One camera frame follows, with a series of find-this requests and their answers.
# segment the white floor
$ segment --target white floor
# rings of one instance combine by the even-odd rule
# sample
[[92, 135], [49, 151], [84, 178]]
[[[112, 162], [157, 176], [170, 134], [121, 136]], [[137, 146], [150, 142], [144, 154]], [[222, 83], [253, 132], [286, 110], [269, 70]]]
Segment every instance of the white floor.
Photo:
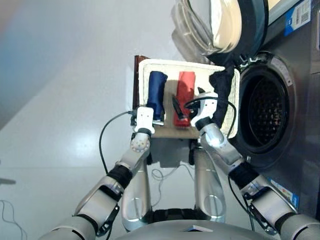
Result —
[[[0, 57], [11, 61], [19, 77], [15, 98], [29, 81], [45, 82], [35, 96], [0, 130], [0, 199], [11, 201], [16, 221], [33, 240], [71, 216], [79, 200], [104, 175], [98, 138], [104, 123], [129, 110], [134, 55], [182, 60], [171, 40], [172, 0], [24, 1], [0, 38]], [[0, 75], [5, 88], [11, 74]], [[110, 168], [128, 147], [129, 118], [107, 129], [103, 150]], [[249, 228], [226, 179], [227, 222]], [[177, 189], [193, 182], [180, 168], [163, 184], [158, 208], [192, 208], [193, 191]], [[158, 196], [151, 184], [152, 196]], [[11, 213], [7, 208], [5, 218]], [[116, 219], [111, 238], [125, 234]], [[14, 225], [0, 220], [0, 239], [20, 239]]]

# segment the blue object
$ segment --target blue object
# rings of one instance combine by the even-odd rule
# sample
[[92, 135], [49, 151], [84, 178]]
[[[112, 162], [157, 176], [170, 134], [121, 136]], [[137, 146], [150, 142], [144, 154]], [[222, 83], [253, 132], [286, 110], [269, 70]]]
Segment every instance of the blue object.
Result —
[[311, 20], [312, 0], [303, 0], [285, 14], [284, 36], [288, 36]]
[[161, 120], [161, 114], [164, 111], [164, 92], [168, 76], [161, 71], [150, 72], [148, 101], [146, 106], [153, 108], [153, 119]]

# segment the red cloth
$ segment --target red cloth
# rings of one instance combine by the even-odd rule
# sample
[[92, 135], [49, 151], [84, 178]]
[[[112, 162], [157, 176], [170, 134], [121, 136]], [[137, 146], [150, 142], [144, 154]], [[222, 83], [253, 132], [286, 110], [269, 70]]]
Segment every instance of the red cloth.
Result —
[[194, 99], [195, 95], [195, 81], [196, 75], [193, 71], [181, 71], [179, 74], [178, 85], [176, 88], [176, 98], [179, 102], [181, 111], [187, 117], [186, 119], [179, 120], [178, 115], [174, 112], [173, 124], [176, 127], [189, 127], [190, 110], [184, 108], [184, 105]]

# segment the wire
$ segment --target wire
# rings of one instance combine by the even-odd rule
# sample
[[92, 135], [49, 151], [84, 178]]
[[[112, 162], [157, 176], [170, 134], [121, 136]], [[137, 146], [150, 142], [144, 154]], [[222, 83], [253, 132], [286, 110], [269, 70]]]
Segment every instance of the wire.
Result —
[[231, 182], [230, 182], [230, 177], [228, 176], [228, 183], [229, 183], [229, 187], [230, 187], [230, 190], [233, 194], [233, 196], [235, 197], [236, 201], [238, 202], [238, 204], [241, 206], [241, 208], [250, 216], [251, 213], [245, 208], [245, 206], [240, 202], [239, 198], [237, 197], [232, 185], [231, 185]]
[[255, 217], [254, 215], [252, 215], [251, 212], [249, 212], [249, 206], [248, 206], [247, 200], [246, 200], [245, 198], [243, 198], [243, 199], [244, 199], [244, 202], [245, 202], [245, 205], [246, 205], [247, 208], [240, 202], [239, 198], [237, 197], [237, 195], [236, 195], [236, 193], [235, 193], [235, 191], [234, 191], [234, 189], [233, 189], [233, 187], [232, 187], [232, 185], [231, 185], [230, 176], [228, 176], [228, 183], [229, 183], [229, 187], [230, 187], [230, 190], [231, 190], [234, 198], [236, 199], [236, 201], [238, 202], [238, 204], [241, 206], [241, 208], [246, 212], [246, 214], [249, 215], [249, 219], [250, 219], [250, 224], [251, 224], [251, 229], [252, 229], [252, 231], [255, 231], [255, 225], [254, 225], [254, 223], [253, 223], [253, 219], [256, 220], [256, 221], [259, 223], [259, 225], [263, 228], [263, 226], [262, 226], [261, 223], [256, 219], [256, 217]]
[[158, 185], [159, 198], [158, 198], [158, 200], [156, 201], [156, 203], [152, 205], [152, 207], [155, 207], [155, 206], [158, 205], [158, 204], [160, 203], [160, 201], [161, 201], [161, 198], [162, 198], [161, 186], [162, 186], [162, 184], [164, 183], [164, 181], [165, 181], [168, 177], [170, 177], [170, 176], [171, 176], [178, 168], [180, 168], [181, 166], [184, 166], [184, 167], [187, 169], [187, 171], [188, 171], [191, 179], [194, 181], [195, 179], [194, 179], [194, 177], [192, 176], [189, 168], [187, 167], [187, 165], [184, 165], [184, 164], [180, 164], [179, 166], [175, 167], [174, 169], [172, 169], [172, 170], [171, 170], [168, 174], [166, 174], [166, 175], [164, 175], [164, 174], [162, 173], [162, 171], [160, 171], [159, 169], [156, 169], [156, 168], [152, 169], [152, 171], [151, 171], [151, 176], [152, 176], [152, 178], [153, 178], [154, 180], [156, 180], [156, 181], [159, 181], [159, 185]]
[[104, 131], [106, 130], [106, 127], [115, 119], [123, 116], [123, 115], [126, 115], [126, 114], [131, 114], [132, 111], [125, 111], [125, 112], [122, 112], [120, 114], [118, 114], [117, 116], [114, 116], [113, 118], [111, 118], [102, 128], [101, 130], [101, 133], [100, 133], [100, 137], [99, 137], [99, 152], [100, 152], [100, 157], [101, 157], [101, 160], [102, 160], [102, 164], [103, 164], [103, 167], [104, 167], [104, 170], [105, 170], [105, 174], [108, 174], [108, 169], [107, 169], [107, 165], [106, 165], [106, 162], [105, 162], [105, 159], [104, 159], [104, 155], [102, 153], [102, 147], [101, 147], [101, 142], [102, 142], [102, 136], [104, 134]]
[[[0, 200], [0, 202], [3, 204], [3, 208], [2, 208], [2, 214], [1, 214], [1, 218], [2, 220], [5, 222], [5, 223], [8, 223], [8, 224], [14, 224], [16, 225], [19, 229], [20, 229], [20, 232], [21, 232], [21, 240], [24, 239], [24, 234], [25, 234], [25, 239], [28, 240], [28, 234], [27, 232], [16, 222], [15, 220], [15, 208], [13, 206], [13, 204], [7, 200]], [[10, 220], [6, 220], [5, 217], [4, 217], [4, 214], [5, 214], [5, 208], [6, 208], [6, 203], [9, 204], [12, 208], [12, 221]]]
[[232, 119], [232, 123], [231, 123], [231, 126], [230, 126], [230, 129], [228, 131], [228, 134], [226, 135], [227, 138], [229, 138], [230, 134], [231, 134], [231, 131], [232, 129], [234, 128], [234, 125], [235, 125], [235, 122], [236, 122], [236, 118], [237, 118], [237, 108], [235, 107], [235, 105], [233, 105], [231, 102], [229, 102], [228, 100], [225, 100], [225, 99], [221, 99], [219, 97], [214, 97], [214, 96], [205, 96], [205, 97], [199, 97], [199, 98], [196, 98], [196, 99], [193, 99], [191, 101], [188, 101], [184, 107], [186, 109], [188, 109], [190, 107], [190, 105], [196, 103], [196, 102], [199, 102], [201, 100], [207, 100], [207, 99], [212, 99], [212, 100], [217, 100], [217, 101], [220, 101], [221, 103], [224, 103], [224, 104], [227, 104], [229, 106], [232, 107], [233, 109], [233, 119]]
[[113, 223], [112, 223], [112, 224], [110, 225], [110, 227], [109, 227], [108, 236], [106, 236], [106, 239], [105, 239], [105, 240], [109, 240], [110, 235], [111, 235], [111, 231], [112, 231], [112, 226], [113, 226]]
[[[246, 206], [246, 209], [247, 209], [248, 212], [249, 212], [250, 209], [249, 209], [249, 205], [248, 205], [247, 199], [245, 199], [244, 196], [242, 196], [242, 198], [243, 198], [244, 204], [245, 204], [245, 206]], [[255, 230], [255, 223], [254, 223], [253, 216], [252, 216], [251, 214], [249, 215], [249, 219], [250, 219], [251, 230], [252, 230], [253, 232], [255, 232], [255, 231], [256, 231], [256, 230]]]

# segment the label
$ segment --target label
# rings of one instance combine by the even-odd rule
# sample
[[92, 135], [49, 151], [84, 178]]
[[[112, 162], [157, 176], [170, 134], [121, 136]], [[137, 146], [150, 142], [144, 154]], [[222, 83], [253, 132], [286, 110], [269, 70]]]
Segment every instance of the label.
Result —
[[293, 192], [289, 191], [288, 189], [281, 186], [279, 183], [269, 179], [272, 185], [274, 185], [291, 203], [292, 205], [298, 209], [299, 207], [299, 197], [298, 195], [294, 194]]
[[288, 36], [311, 20], [311, 1], [304, 0], [285, 14], [284, 35]]
[[285, 80], [286, 85], [290, 87], [293, 84], [293, 82], [286, 65], [275, 56], [271, 60], [271, 65], [273, 65], [276, 69], [279, 70], [279, 72], [282, 74], [282, 77]]

